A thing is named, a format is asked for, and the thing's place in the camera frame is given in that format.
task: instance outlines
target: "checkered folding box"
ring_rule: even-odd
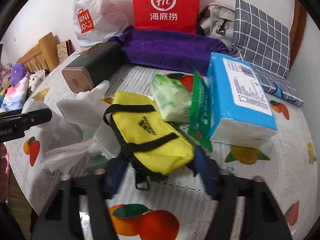
[[[286,80],[290,65],[289,29],[255,6],[236,0],[232,56],[253,65],[265,92],[296,106],[304,101]]]

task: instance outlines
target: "fruit print tablecloth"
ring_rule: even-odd
[[[61,74],[61,70],[75,57],[76,54],[73,54],[60,64],[34,93],[36,95],[50,88],[43,100],[60,116],[56,102],[63,98],[76,97]],[[150,95],[148,85],[155,73],[169,72],[125,65],[112,77],[106,97],[113,95],[116,90]],[[267,97],[276,118],[278,133],[259,149],[244,149],[214,143],[213,152],[209,155],[221,168],[228,169],[239,177],[251,179],[255,175],[262,176],[286,217],[293,239],[300,240],[313,226],[311,218],[316,206],[317,160],[313,142],[301,108],[269,94]],[[82,139],[79,130],[65,123],[63,119],[60,127],[59,134],[32,128],[26,132],[24,138],[7,143],[12,170],[23,193],[37,212],[43,208],[61,174],[59,171],[51,173],[48,170],[41,170],[38,159],[45,158],[45,153],[49,149]],[[32,145],[35,141],[40,142],[40,149],[37,159],[34,163],[32,160],[33,166],[31,166],[30,154],[27,155],[23,148],[25,147],[27,152],[36,150],[37,143]],[[75,164],[70,171],[72,175],[82,175],[84,172],[84,160]],[[116,228],[119,230],[118,233],[121,233],[120,240],[148,240],[150,236],[144,232],[144,228],[152,226],[143,222],[145,221],[143,216],[147,214],[156,221],[156,225],[153,226],[159,235],[167,234],[178,240],[204,239],[217,203],[206,195],[199,176],[194,178],[189,169],[181,167],[172,172],[166,182],[161,184],[151,182],[151,190],[145,192],[135,189],[133,174],[133,169],[129,168],[122,189],[114,199],[107,201],[111,212],[128,204],[140,204],[145,207],[146,212],[134,216],[130,225],[124,226],[121,225],[121,220],[118,221]],[[238,198],[237,206],[232,239],[239,238],[244,207],[242,198]],[[92,239],[85,197],[81,198],[80,209],[85,239]],[[166,226],[163,223],[165,220],[171,221],[173,226]]]

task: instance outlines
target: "barcode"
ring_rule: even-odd
[[[245,75],[247,75],[247,76],[249,76],[249,77],[254,78],[254,74],[252,73],[251,68],[248,68],[248,67],[246,67],[246,66],[244,66],[244,65],[239,65],[239,66],[240,66],[241,71],[242,71],[243,74],[245,74]]]

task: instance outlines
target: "human hand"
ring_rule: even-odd
[[[6,201],[8,197],[8,175],[7,169],[7,148],[3,143],[0,144],[0,203]]]

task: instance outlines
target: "white bag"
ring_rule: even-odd
[[[81,48],[106,42],[128,27],[113,0],[74,0],[74,8],[74,28]]]

